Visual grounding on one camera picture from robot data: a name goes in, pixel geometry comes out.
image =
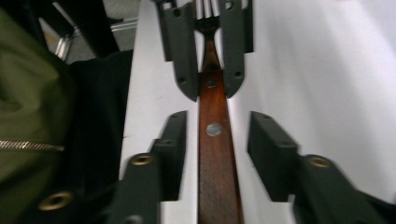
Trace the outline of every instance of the metal screw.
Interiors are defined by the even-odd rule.
[[[63,208],[73,201],[73,194],[69,191],[54,193],[41,201],[38,209],[41,211],[51,211]]]
[[[150,156],[139,156],[139,157],[135,157],[132,160],[132,164],[133,165],[147,165],[149,163],[151,163],[152,158]]]
[[[219,125],[217,123],[211,123],[211,124],[207,125],[206,133],[212,137],[221,134],[221,125]]]
[[[309,158],[309,163],[311,163],[311,165],[320,167],[320,168],[328,168],[330,167],[330,163],[329,161],[321,158],[321,157],[312,157]]]

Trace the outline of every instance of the black holder arm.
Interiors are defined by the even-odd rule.
[[[273,202],[295,195],[298,224],[396,223],[395,206],[362,194],[330,160],[297,154],[298,146],[269,116],[252,112],[247,151]]]
[[[172,115],[150,153],[128,161],[107,224],[161,223],[161,201],[178,199],[186,148],[187,112]]]
[[[151,0],[157,8],[167,62],[174,62],[176,82],[191,100],[199,95],[198,67],[194,37],[194,12],[191,3],[177,7],[174,1]],[[172,2],[172,7],[163,8]],[[244,54],[253,52],[253,0],[242,9],[241,0],[219,0],[219,21],[222,28],[224,83],[227,97],[231,98],[245,78]]]

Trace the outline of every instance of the white table surface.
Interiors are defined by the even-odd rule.
[[[229,100],[246,223],[294,223],[291,204],[268,200],[248,157],[252,110],[275,118],[301,154],[335,161],[357,189],[395,203],[396,2],[254,2],[255,52],[245,56],[245,82]],[[177,88],[173,65],[163,60],[155,7],[142,0],[121,175],[125,160],[147,152],[167,117],[181,110],[189,111],[187,155],[181,200],[163,203],[166,224],[197,222],[198,104]]]

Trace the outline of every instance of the zipper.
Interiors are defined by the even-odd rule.
[[[2,141],[0,140],[1,148],[15,148],[15,149],[36,149],[46,151],[64,151],[63,146],[55,146],[50,144],[34,143],[29,141]]]

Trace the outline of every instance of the brass grommet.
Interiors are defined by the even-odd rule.
[[[147,165],[151,163],[152,157],[150,156],[139,156],[132,160],[133,165]]]
[[[328,168],[330,167],[330,163],[329,161],[321,158],[321,157],[312,157],[309,158],[309,163],[311,163],[311,165],[320,167],[320,168]]]
[[[63,208],[73,201],[73,194],[69,191],[59,192],[50,195],[38,205],[41,211],[51,211]]]

